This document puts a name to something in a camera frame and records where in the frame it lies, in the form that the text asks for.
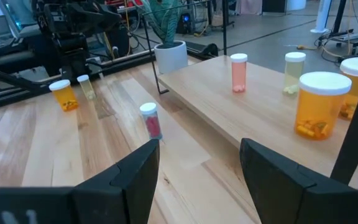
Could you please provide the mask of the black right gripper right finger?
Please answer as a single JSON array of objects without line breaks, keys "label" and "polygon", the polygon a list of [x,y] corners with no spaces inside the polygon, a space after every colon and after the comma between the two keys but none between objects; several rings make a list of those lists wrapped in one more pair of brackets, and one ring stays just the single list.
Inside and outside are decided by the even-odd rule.
[{"label": "black right gripper right finger", "polygon": [[243,138],[240,161],[262,224],[331,224],[329,207],[312,196],[326,176]]}]

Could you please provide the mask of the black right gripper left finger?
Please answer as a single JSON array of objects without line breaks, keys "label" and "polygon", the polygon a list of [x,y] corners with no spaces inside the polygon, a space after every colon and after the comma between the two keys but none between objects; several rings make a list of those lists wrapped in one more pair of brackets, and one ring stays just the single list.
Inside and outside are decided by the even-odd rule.
[{"label": "black right gripper left finger", "polygon": [[159,140],[77,185],[71,193],[74,224],[147,224],[157,186]]}]

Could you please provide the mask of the yellow-green pill bottle white cap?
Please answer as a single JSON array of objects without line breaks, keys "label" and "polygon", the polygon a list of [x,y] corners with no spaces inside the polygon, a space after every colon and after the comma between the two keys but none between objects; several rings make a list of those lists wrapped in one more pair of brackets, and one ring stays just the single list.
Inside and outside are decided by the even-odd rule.
[{"label": "yellow-green pill bottle white cap", "polygon": [[93,90],[90,78],[88,75],[78,76],[77,82],[81,85],[83,93],[88,100],[94,100],[96,98],[96,93]]},{"label": "yellow-green pill bottle white cap", "polygon": [[302,52],[289,52],[285,54],[284,94],[295,95],[298,93],[298,83],[303,74],[305,60],[306,54]]}]

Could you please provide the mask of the blue pill bottle red pills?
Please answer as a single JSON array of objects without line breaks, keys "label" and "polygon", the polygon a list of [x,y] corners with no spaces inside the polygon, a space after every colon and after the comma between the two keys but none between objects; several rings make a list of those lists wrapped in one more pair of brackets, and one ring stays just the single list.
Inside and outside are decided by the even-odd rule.
[{"label": "blue pill bottle red pills", "polygon": [[162,139],[162,131],[158,119],[157,105],[155,103],[144,103],[139,107],[144,119],[150,139]]}]

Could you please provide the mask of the orange pill bottle white cap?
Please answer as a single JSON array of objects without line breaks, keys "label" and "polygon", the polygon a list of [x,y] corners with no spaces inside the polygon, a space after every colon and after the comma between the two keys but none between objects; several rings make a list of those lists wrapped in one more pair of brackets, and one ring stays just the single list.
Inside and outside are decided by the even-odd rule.
[{"label": "orange pill bottle white cap", "polygon": [[77,109],[78,102],[69,80],[59,80],[48,87],[64,112]]},{"label": "orange pill bottle white cap", "polygon": [[294,131],[304,138],[331,136],[352,81],[333,72],[309,72],[299,79]]},{"label": "orange pill bottle white cap", "polygon": [[358,104],[358,57],[343,60],[340,65],[340,70],[344,76],[351,79],[352,86],[345,96],[339,117],[351,120]]}]

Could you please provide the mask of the pink pill bottle white cap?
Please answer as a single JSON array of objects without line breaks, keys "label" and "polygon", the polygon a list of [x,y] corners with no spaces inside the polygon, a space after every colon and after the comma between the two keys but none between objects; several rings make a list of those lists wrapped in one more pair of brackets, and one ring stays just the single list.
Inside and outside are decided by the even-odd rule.
[{"label": "pink pill bottle white cap", "polygon": [[232,73],[232,91],[234,93],[243,93],[246,90],[247,74],[247,54],[232,54],[231,73]]}]

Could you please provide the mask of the wooden shelf with black legs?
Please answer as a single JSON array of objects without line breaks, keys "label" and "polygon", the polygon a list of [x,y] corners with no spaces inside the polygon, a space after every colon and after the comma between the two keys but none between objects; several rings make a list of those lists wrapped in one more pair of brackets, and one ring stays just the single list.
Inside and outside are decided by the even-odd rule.
[{"label": "wooden shelf with black legs", "polygon": [[222,55],[158,75],[157,82],[231,144],[251,138],[358,189],[358,143],[341,150],[356,136],[352,123],[338,122],[327,140],[307,140],[294,132],[296,100],[279,92],[282,73],[250,63],[246,92],[233,93],[230,72],[229,57]]}]

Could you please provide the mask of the monitor with blue edge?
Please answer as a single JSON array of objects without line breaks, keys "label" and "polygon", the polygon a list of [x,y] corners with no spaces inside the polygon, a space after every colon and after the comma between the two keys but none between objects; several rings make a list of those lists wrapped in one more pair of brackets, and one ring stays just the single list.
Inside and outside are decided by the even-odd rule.
[{"label": "monitor with blue edge", "polygon": [[15,35],[19,35],[25,27],[37,25],[31,0],[0,0],[0,10]]}]

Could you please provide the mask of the snake plant in white pot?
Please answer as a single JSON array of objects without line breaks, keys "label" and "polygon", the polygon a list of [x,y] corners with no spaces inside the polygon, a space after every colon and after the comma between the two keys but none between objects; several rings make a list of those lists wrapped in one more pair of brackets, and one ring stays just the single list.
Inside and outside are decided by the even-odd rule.
[{"label": "snake plant in white pot", "polygon": [[160,74],[188,66],[186,43],[175,40],[183,4],[181,0],[141,0],[146,21],[161,43],[154,47]]}]

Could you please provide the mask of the black box with blue light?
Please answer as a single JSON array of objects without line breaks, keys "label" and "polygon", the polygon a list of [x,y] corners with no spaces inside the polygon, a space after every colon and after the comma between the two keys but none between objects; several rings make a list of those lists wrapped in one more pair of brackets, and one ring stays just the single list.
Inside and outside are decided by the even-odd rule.
[{"label": "black box with blue light", "polygon": [[178,20],[177,34],[193,34],[193,11],[189,9],[182,10]]}]

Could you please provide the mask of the white tower fan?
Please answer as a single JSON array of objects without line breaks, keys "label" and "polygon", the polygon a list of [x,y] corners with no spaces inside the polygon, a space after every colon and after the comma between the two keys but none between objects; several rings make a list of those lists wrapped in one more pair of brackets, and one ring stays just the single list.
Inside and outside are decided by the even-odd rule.
[{"label": "white tower fan", "polygon": [[310,32],[315,34],[322,34],[328,31],[326,24],[329,17],[332,0],[320,0],[318,14],[316,18],[316,25]]}]

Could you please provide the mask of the black equipment stand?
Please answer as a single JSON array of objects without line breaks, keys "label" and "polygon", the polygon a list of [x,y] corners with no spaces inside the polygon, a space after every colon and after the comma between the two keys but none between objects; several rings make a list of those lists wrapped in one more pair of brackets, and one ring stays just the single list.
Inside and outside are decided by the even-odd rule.
[{"label": "black equipment stand", "polygon": [[354,55],[356,53],[356,48],[358,47],[358,42],[351,42],[350,34],[352,33],[352,29],[347,29],[344,32],[339,32],[339,28],[341,26],[342,17],[344,15],[344,10],[346,8],[346,2],[347,0],[340,0],[338,12],[336,15],[336,19],[334,21],[334,26],[329,32],[324,32],[323,35],[321,35],[317,41],[317,48],[323,49],[324,52],[327,54],[330,54],[334,57],[341,57],[340,55],[334,54],[329,52],[325,49],[325,45],[329,41],[335,41],[337,42],[336,47],[340,47],[342,43],[347,43],[348,55]]}]

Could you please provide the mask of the black aluminium table frame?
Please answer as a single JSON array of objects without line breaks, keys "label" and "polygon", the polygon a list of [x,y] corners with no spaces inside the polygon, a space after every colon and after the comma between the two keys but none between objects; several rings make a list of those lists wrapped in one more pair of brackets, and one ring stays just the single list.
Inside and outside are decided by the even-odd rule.
[{"label": "black aluminium table frame", "polygon": [[[143,65],[150,62],[152,59],[153,57],[150,57],[147,53],[143,52],[115,59],[112,62],[102,64],[94,62],[93,65],[100,67],[100,72],[104,75],[110,75],[114,72],[120,72],[138,65]],[[17,78],[4,72],[0,72],[0,82],[8,85],[6,88],[0,88],[0,107],[49,93],[49,84],[61,79],[61,75],[56,75],[40,81],[30,81],[25,78]]]}]

